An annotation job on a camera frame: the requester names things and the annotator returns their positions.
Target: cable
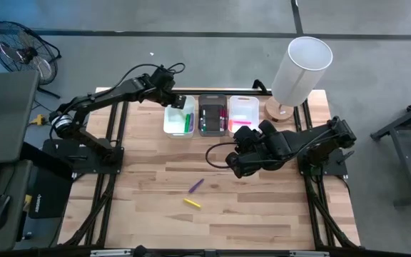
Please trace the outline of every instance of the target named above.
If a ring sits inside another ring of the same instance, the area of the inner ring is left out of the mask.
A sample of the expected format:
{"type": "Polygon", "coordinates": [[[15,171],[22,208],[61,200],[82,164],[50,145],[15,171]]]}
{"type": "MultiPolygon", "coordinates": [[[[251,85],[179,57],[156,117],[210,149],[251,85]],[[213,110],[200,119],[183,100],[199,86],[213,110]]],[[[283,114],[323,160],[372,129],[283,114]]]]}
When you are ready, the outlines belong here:
{"type": "Polygon", "coordinates": [[[144,67],[144,66],[151,66],[151,67],[155,67],[155,68],[158,68],[158,69],[164,69],[164,70],[166,70],[167,72],[172,73],[172,74],[179,74],[180,72],[182,72],[183,70],[185,70],[185,64],[184,64],[184,63],[174,64],[174,65],[172,65],[171,67],[169,67],[169,68],[167,68],[167,69],[164,68],[164,67],[155,65],[155,64],[139,64],[139,65],[136,65],[136,66],[134,66],[133,68],[131,68],[129,71],[127,71],[127,72],[123,75],[123,77],[121,77],[121,79],[120,79],[114,86],[112,86],[110,89],[108,89],[108,90],[106,90],[106,91],[103,91],[101,94],[99,94],[99,95],[97,95],[97,96],[95,96],[95,97],[105,96],[106,94],[111,93],[114,89],[116,89],[116,88],[121,84],[121,82],[123,82],[123,80],[127,77],[127,75],[129,75],[129,74],[130,74],[132,71],[134,71],[135,69],[140,68],[140,67],[144,67]],[[177,66],[177,65],[183,65],[183,69],[180,70],[180,71],[173,70],[172,68],[175,67],[175,66],[177,66]]]}
{"type": "Polygon", "coordinates": [[[348,186],[348,182],[342,177],[342,176],[337,176],[341,181],[343,181],[343,183],[345,184],[345,186],[347,187],[348,190],[348,195],[351,196],[351,192],[350,192],[350,187],[348,186]]]}
{"type": "Polygon", "coordinates": [[[15,171],[17,170],[17,165],[15,163],[12,164],[12,174],[11,178],[9,181],[7,181],[6,188],[4,189],[3,195],[6,195],[7,189],[9,188],[9,185],[11,184],[12,178],[14,177],[15,171]]]}
{"type": "Polygon", "coordinates": [[[174,64],[171,67],[169,67],[168,71],[170,71],[172,74],[179,74],[179,73],[182,73],[183,71],[185,71],[185,68],[186,68],[186,66],[185,66],[184,63],[177,63],[177,64],[174,64]],[[183,68],[180,71],[176,71],[175,69],[173,69],[173,67],[178,66],[178,65],[183,66],[183,68]]]}
{"type": "Polygon", "coordinates": [[[45,107],[43,104],[39,103],[36,99],[34,99],[34,102],[36,104],[38,104],[38,106],[36,106],[36,107],[41,106],[42,108],[46,109],[47,111],[53,112],[51,109],[49,109],[49,108],[45,107]]]}
{"type": "Polygon", "coordinates": [[[320,175],[310,176],[310,179],[313,181],[313,183],[316,183],[316,184],[323,181],[323,165],[320,166],[320,175]]]}
{"type": "Polygon", "coordinates": [[[209,163],[212,167],[215,168],[230,168],[230,166],[219,166],[219,165],[215,165],[213,163],[211,163],[208,160],[208,153],[210,153],[210,151],[212,151],[212,149],[214,149],[217,146],[224,146],[224,145],[231,145],[231,144],[237,144],[236,142],[228,142],[228,143],[217,143],[216,145],[211,146],[209,149],[207,149],[207,151],[205,152],[205,161],[207,161],[207,163],[209,163]]]}

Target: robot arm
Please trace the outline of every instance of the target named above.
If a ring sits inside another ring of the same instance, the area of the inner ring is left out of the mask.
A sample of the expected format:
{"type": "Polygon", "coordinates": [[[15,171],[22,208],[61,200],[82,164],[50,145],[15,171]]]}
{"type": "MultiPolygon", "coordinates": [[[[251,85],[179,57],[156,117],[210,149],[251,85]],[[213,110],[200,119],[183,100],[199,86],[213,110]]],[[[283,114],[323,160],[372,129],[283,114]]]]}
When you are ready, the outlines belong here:
{"type": "Polygon", "coordinates": [[[308,131],[276,131],[269,121],[261,122],[259,128],[262,133],[243,126],[234,134],[237,146],[226,157],[226,163],[238,178],[250,176],[260,168],[277,170],[304,151],[310,165],[319,166],[332,151],[350,148],[356,141],[347,122],[337,116],[308,131]]]}
{"type": "Polygon", "coordinates": [[[112,162],[114,149],[110,142],[96,138],[82,127],[86,116],[91,111],[122,101],[149,100],[162,106],[170,104],[173,108],[183,109],[186,97],[171,92],[174,84],[173,72],[161,66],[151,76],[144,74],[107,91],[76,97],[67,104],[61,104],[56,111],[50,113],[49,121],[60,138],[74,139],[94,150],[104,161],[112,162]],[[75,115],[70,115],[70,111],[75,111],[75,115]]]}

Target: white plastic bin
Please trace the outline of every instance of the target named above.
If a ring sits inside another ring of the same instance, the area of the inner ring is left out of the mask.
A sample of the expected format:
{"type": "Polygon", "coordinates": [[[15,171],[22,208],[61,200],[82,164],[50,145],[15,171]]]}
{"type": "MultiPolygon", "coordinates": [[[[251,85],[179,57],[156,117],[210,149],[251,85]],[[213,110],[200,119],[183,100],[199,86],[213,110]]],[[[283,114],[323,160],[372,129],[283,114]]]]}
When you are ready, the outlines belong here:
{"type": "Polygon", "coordinates": [[[235,133],[241,126],[257,129],[260,123],[260,102],[256,97],[229,98],[228,130],[235,133]]]}
{"type": "Polygon", "coordinates": [[[171,108],[168,106],[164,110],[164,132],[170,138],[192,138],[195,128],[195,99],[192,96],[186,96],[183,110],[171,108]],[[185,119],[187,114],[193,115],[193,130],[185,133],[185,119]]]}

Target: gray floor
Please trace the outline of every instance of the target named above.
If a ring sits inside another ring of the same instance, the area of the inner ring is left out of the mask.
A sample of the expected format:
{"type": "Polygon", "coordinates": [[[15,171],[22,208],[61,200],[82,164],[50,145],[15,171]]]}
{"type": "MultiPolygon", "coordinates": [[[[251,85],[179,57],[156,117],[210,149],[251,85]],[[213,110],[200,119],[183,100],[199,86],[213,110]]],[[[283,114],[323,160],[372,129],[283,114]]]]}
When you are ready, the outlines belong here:
{"type": "MultiPolygon", "coordinates": [[[[308,33],[411,34],[410,0],[298,0],[308,33]]],[[[112,31],[295,31],[288,0],[34,1],[0,0],[0,20],[40,29],[112,31]]],[[[59,74],[48,86],[61,101],[113,85],[141,63],[183,61],[178,86],[248,88],[253,79],[267,85],[290,39],[182,37],[45,36],[60,48],[59,74]]],[[[411,104],[411,41],[327,41],[334,62],[317,88],[326,89],[333,115],[346,119],[358,140],[347,160],[352,204],[362,245],[411,253],[411,207],[392,201],[410,195],[392,142],[375,143],[369,134],[400,116],[411,104]]],[[[42,94],[51,109],[61,101],[42,94]]],[[[32,116],[47,114],[37,108],[32,116]]],[[[47,128],[29,128],[26,140],[41,146],[47,128]]],[[[34,240],[51,240],[51,223],[30,223],[34,240]]]]}

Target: white lampshade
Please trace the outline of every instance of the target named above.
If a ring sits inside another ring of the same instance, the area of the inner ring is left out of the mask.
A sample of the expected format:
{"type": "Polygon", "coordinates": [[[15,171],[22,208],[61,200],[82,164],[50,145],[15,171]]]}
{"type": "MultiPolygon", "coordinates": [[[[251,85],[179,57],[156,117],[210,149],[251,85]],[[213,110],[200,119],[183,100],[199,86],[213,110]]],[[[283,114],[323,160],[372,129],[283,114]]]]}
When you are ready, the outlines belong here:
{"type": "Polygon", "coordinates": [[[283,106],[301,105],[331,62],[333,52],[325,42],[310,36],[292,40],[272,83],[275,100],[283,106]]]}

